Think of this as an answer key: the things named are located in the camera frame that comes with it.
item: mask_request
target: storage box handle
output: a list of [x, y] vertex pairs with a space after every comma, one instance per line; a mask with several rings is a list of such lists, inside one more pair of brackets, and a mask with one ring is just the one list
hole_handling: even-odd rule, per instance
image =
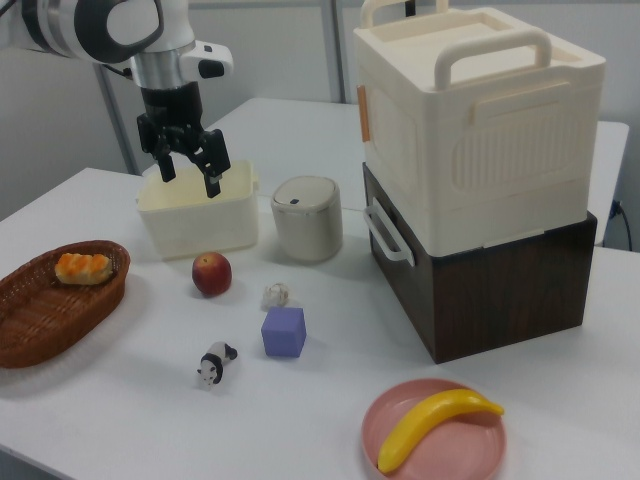
[[[376, 197], [373, 197], [371, 205], [367, 206], [364, 209], [363, 214], [364, 221], [369, 227], [371, 234], [378, 242], [378, 245], [380, 245], [380, 248], [384, 252], [385, 256], [392, 262], [401, 262], [403, 260], [406, 260], [407, 262], [409, 262], [409, 265], [414, 267], [416, 262], [413, 258], [413, 252], [409, 248], [409, 245], [407, 245], [407, 242], [404, 241], [404, 238], [402, 238], [402, 235], [387, 215], [387, 212], [384, 211], [382, 205], [380, 205], [380, 202], [378, 202], [378, 199]], [[384, 237], [378, 230], [378, 227], [376, 227], [376, 225], [373, 223], [373, 220], [371, 219], [373, 215], [377, 216], [380, 219], [384, 227], [391, 234], [391, 238], [393, 238], [393, 241], [396, 242], [396, 245], [398, 245], [398, 248], [400, 248], [399, 252], [391, 250], [389, 245], [387, 245], [387, 242], [384, 240]]]
[[[360, 28], [373, 27], [373, 12], [379, 8], [396, 3], [404, 3], [406, 0], [365, 0], [360, 10]], [[449, 10], [449, 0], [436, 0], [436, 13], [444, 13]]]
[[436, 90], [446, 90], [451, 86], [451, 67], [458, 60], [529, 45], [536, 47], [535, 66], [548, 67], [551, 64], [551, 40], [549, 35], [539, 28], [508, 30], [487, 37], [467, 38], [452, 43], [440, 52], [436, 60]]

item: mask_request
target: white plastic basket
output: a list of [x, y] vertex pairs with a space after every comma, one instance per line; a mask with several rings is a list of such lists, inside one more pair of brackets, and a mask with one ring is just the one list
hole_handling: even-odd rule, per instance
[[586, 218], [602, 57], [491, 8], [355, 30], [366, 163], [432, 256]]
[[245, 160], [231, 162], [221, 193], [208, 198], [195, 165], [176, 169], [162, 181], [159, 171], [138, 192], [138, 212], [162, 258], [248, 247], [258, 240], [258, 177]]

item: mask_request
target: black cable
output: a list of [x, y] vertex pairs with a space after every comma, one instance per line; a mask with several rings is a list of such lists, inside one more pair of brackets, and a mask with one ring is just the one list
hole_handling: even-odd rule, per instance
[[104, 63], [102, 64], [102, 66], [104, 68], [106, 68], [107, 70], [109, 70], [110, 72], [118, 74], [121, 77], [126, 78], [127, 80], [131, 80], [131, 78], [132, 78], [131, 69], [130, 68], [125, 68], [124, 70], [120, 71], [117, 68], [113, 68], [111, 65], [106, 65]]
[[13, 7], [17, 1], [18, 0], [9, 0], [4, 7], [0, 8], [0, 17], [7, 13], [7, 10]]
[[631, 243], [631, 227], [629, 226], [629, 220], [627, 219], [627, 214], [624, 213], [624, 209], [622, 207], [620, 207], [620, 213], [622, 213], [624, 224], [627, 227], [627, 240], [629, 241], [629, 251], [633, 252], [633, 244]]
[[627, 218], [627, 214], [625, 213], [624, 208], [622, 208], [620, 202], [614, 200], [611, 204], [611, 210], [609, 211], [609, 220], [617, 215], [622, 215], [622, 218], [624, 219], [624, 225], [627, 228], [627, 242], [629, 243], [629, 251], [633, 252], [633, 243], [631, 243], [631, 226], [629, 225], [629, 219]]

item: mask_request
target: bread roll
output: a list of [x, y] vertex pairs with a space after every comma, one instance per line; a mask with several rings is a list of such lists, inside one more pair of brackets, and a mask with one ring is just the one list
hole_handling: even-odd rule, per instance
[[58, 280], [70, 285], [98, 285], [113, 273], [111, 259], [101, 254], [65, 253], [55, 269]]

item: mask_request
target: gray floor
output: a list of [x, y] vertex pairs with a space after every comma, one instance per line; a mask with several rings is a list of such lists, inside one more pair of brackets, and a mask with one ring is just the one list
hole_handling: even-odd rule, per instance
[[42, 470], [0, 452], [0, 480], [57, 480]]

